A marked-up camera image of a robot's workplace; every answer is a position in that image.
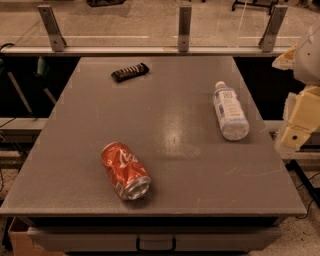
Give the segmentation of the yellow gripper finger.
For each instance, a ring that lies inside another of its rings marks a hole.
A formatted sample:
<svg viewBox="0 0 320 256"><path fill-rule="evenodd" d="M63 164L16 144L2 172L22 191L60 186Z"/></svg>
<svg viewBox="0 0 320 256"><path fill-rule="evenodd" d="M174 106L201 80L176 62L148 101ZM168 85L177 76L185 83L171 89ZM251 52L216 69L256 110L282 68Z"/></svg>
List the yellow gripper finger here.
<svg viewBox="0 0 320 256"><path fill-rule="evenodd" d="M320 127L320 87L306 86L285 100L283 122L275 139L278 152L297 152Z"/></svg>
<svg viewBox="0 0 320 256"><path fill-rule="evenodd" d="M292 45L286 52L278 56L272 63L272 67L279 70L293 70L297 45Z"/></svg>

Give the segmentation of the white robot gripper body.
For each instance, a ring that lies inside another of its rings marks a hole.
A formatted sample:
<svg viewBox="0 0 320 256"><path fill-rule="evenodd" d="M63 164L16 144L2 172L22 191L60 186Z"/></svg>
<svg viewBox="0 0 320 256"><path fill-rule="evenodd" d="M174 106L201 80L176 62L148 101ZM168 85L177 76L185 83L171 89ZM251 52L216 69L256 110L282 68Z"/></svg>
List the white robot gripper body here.
<svg viewBox="0 0 320 256"><path fill-rule="evenodd" d="M314 23L299 40L293 73L296 80L308 85L320 85L320 21Z"/></svg>

